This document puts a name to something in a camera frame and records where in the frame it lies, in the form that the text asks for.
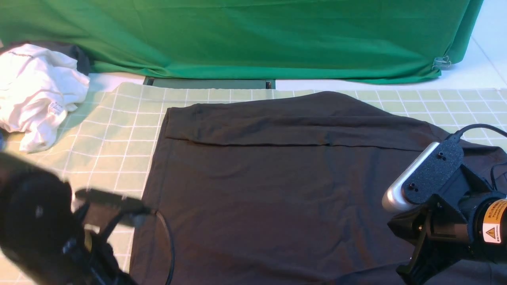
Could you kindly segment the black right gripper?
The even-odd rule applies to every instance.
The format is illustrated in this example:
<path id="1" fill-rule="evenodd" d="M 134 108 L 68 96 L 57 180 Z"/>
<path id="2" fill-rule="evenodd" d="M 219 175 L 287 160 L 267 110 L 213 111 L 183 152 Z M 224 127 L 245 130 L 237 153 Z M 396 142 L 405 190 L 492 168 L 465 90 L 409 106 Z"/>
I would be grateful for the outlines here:
<path id="1" fill-rule="evenodd" d="M 396 269 L 406 285 L 423 285 L 462 260 L 506 263 L 506 195 L 466 166 L 387 225 L 414 246 L 409 263 Z"/>

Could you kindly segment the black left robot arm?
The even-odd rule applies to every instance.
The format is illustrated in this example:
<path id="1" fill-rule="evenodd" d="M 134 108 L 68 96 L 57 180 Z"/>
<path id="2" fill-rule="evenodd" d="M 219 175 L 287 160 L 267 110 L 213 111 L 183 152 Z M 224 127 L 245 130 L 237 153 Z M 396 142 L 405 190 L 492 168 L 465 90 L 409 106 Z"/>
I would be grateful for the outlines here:
<path id="1" fill-rule="evenodd" d="M 134 285 L 108 243 L 85 229 L 90 205 L 73 212 L 68 182 L 1 153 L 1 251 L 37 285 Z"/>

